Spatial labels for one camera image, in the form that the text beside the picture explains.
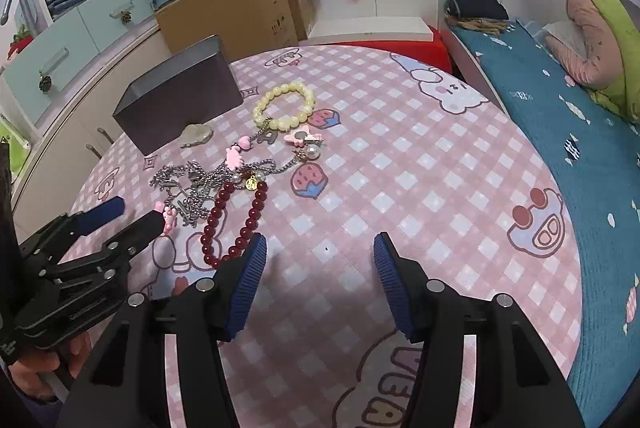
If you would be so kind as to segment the person's left hand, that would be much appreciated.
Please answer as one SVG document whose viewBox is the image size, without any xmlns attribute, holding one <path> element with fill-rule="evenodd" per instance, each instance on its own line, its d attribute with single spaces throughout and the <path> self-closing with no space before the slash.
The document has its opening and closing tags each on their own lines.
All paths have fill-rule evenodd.
<svg viewBox="0 0 640 428">
<path fill-rule="evenodd" d="M 82 333 L 72 339 L 64 350 L 68 371 L 74 378 L 81 372 L 91 348 L 90 335 Z M 9 374 L 14 385 L 24 392 L 26 396 L 37 400 L 49 401 L 55 397 L 55 394 L 47 382 L 41 379 L 40 375 L 53 373 L 59 366 L 60 358 L 55 352 L 27 349 L 14 364 L 9 366 Z"/>
</svg>

